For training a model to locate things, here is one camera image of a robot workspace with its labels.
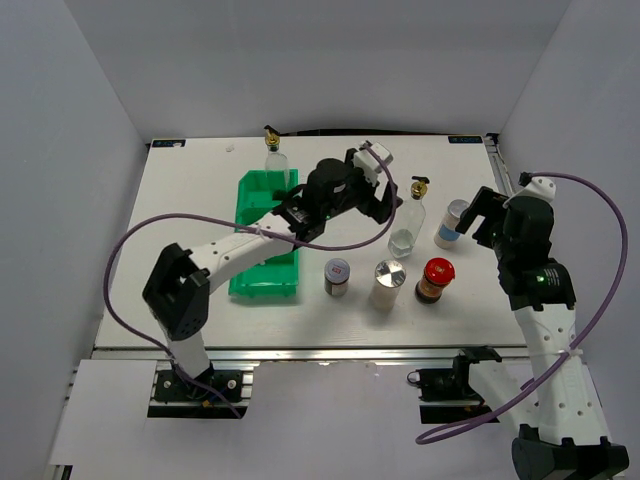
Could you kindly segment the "clear glass oil bottle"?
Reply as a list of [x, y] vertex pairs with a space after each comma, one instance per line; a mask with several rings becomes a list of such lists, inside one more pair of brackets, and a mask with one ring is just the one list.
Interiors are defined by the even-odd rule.
[[412, 253], [426, 217], [423, 199], [430, 180], [426, 176], [412, 176], [412, 180], [409, 197], [396, 214], [388, 241], [388, 249], [395, 259], [405, 258]]

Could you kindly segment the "glass bottle with dark residue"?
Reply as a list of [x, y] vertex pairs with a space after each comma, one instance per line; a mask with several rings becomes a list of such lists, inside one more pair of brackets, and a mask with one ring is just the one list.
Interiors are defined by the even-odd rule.
[[264, 127], [267, 157], [265, 171], [279, 190], [289, 190], [290, 169], [286, 155], [280, 150], [280, 133], [270, 125]]

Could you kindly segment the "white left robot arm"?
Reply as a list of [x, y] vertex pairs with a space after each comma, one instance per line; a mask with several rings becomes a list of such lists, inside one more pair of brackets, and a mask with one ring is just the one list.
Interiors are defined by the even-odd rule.
[[388, 222], [400, 205], [389, 181], [383, 196], [376, 190], [388, 171], [391, 152], [380, 143], [363, 142], [343, 160], [320, 160], [284, 199], [248, 226], [211, 243], [184, 249], [173, 243], [160, 253], [142, 297], [159, 323], [177, 376], [188, 398], [205, 396], [214, 369], [201, 330], [209, 316], [209, 298], [226, 281], [274, 257], [311, 247], [329, 220], [357, 209], [379, 224]]

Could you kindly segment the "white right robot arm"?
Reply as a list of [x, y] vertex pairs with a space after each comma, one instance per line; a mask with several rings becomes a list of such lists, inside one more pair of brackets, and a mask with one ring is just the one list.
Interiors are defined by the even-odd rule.
[[555, 188], [549, 181], [508, 198], [481, 188], [456, 227], [491, 249], [500, 286], [522, 331], [533, 382], [519, 389], [492, 354], [451, 374], [461, 397], [480, 395], [514, 433], [511, 457], [520, 479], [612, 479], [629, 466], [613, 443], [574, 341], [576, 297], [568, 270], [549, 255]]

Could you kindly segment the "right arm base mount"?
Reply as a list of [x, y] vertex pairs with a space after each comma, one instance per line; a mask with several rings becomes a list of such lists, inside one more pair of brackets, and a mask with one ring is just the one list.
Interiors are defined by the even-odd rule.
[[449, 367], [422, 368], [407, 374], [407, 383], [420, 391], [423, 425], [468, 421], [491, 412], [469, 384], [470, 367], [482, 362], [501, 363], [502, 357], [492, 347], [466, 347]]

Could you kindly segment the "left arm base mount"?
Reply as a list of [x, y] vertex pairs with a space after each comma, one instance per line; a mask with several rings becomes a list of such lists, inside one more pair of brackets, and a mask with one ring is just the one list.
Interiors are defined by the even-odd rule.
[[154, 376], [147, 416], [239, 420], [247, 411], [251, 384], [251, 374], [238, 369], [210, 367], [188, 381], [172, 367], [161, 368]]

